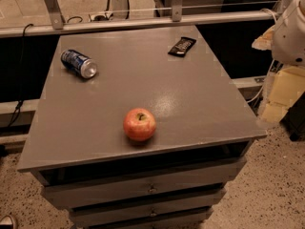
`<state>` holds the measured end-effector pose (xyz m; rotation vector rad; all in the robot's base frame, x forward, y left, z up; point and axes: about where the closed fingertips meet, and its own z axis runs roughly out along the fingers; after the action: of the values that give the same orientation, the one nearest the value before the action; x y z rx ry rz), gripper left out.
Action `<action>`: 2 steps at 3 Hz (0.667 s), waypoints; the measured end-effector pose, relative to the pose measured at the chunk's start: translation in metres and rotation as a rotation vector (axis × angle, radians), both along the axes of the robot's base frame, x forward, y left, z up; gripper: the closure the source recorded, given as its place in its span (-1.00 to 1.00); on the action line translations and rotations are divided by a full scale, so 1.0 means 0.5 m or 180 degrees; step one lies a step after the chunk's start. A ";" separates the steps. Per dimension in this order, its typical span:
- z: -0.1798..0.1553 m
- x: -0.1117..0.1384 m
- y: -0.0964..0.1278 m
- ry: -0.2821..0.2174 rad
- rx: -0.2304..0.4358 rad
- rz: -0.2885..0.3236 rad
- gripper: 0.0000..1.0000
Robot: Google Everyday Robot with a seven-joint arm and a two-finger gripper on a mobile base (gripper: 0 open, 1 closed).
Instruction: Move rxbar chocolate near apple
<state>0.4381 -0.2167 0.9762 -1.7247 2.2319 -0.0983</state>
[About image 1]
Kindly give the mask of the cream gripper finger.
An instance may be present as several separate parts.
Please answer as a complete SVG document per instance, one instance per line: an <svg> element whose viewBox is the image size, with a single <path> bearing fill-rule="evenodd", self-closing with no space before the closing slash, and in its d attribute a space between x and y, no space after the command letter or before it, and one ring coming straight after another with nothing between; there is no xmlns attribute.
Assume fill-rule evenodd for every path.
<svg viewBox="0 0 305 229"><path fill-rule="evenodd" d="M274 29L274 26L269 27L262 35L256 38L252 43L252 47L256 50L269 51L272 48Z"/></svg>
<svg viewBox="0 0 305 229"><path fill-rule="evenodd" d="M305 68L285 66L272 80L266 87L267 97L258 113L263 121L278 123L305 93Z"/></svg>

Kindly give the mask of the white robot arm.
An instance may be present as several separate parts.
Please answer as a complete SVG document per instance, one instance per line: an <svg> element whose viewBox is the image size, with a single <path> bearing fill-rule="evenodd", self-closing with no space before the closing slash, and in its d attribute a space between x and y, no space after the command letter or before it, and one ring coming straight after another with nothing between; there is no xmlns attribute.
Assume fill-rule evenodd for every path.
<svg viewBox="0 0 305 229"><path fill-rule="evenodd" d="M293 0L252 47L270 50L273 60L283 65L277 73L267 76L265 101L259 111L261 119L279 122L305 92L305 0Z"/></svg>

